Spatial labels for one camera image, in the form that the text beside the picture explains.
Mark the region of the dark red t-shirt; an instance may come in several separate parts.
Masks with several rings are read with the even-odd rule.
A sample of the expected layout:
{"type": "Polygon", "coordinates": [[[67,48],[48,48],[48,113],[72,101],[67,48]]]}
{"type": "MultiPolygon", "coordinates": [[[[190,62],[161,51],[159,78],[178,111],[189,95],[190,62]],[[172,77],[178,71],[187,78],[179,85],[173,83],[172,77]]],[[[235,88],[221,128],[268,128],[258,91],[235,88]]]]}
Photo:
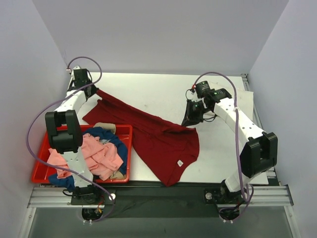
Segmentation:
{"type": "Polygon", "coordinates": [[[102,90],[97,95],[97,105],[84,121],[131,125],[134,150],[165,186],[179,182],[185,169],[197,161],[200,144],[196,129],[143,112],[102,90]]]}

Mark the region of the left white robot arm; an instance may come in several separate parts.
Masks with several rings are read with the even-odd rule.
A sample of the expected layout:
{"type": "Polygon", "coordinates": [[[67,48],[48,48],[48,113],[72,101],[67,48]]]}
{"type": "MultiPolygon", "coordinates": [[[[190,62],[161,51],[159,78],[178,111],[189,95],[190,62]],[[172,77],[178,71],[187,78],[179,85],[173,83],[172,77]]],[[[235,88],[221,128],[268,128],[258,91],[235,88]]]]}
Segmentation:
{"type": "Polygon", "coordinates": [[[101,193],[91,184],[94,176],[84,159],[83,132],[77,117],[80,108],[97,88],[87,69],[76,66],[70,74],[66,100],[55,111],[45,114],[50,144],[47,163],[56,169],[49,181],[64,188],[63,193],[71,197],[72,205],[97,204],[101,193]]]}

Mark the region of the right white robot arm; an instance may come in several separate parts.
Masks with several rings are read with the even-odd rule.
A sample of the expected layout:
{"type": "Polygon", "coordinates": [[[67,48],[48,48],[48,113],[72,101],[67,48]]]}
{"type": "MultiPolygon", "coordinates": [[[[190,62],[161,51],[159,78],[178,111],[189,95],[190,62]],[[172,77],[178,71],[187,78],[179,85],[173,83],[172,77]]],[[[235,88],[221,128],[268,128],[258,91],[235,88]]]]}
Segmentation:
{"type": "Polygon", "coordinates": [[[235,134],[238,169],[221,182],[215,193],[217,202],[231,202],[241,196],[250,200],[249,183],[277,164],[278,138],[267,133],[237,105],[237,91],[211,89],[207,81],[194,84],[190,89],[197,101],[187,100],[183,126],[197,125],[204,121],[204,114],[212,112],[222,119],[235,134]]]}

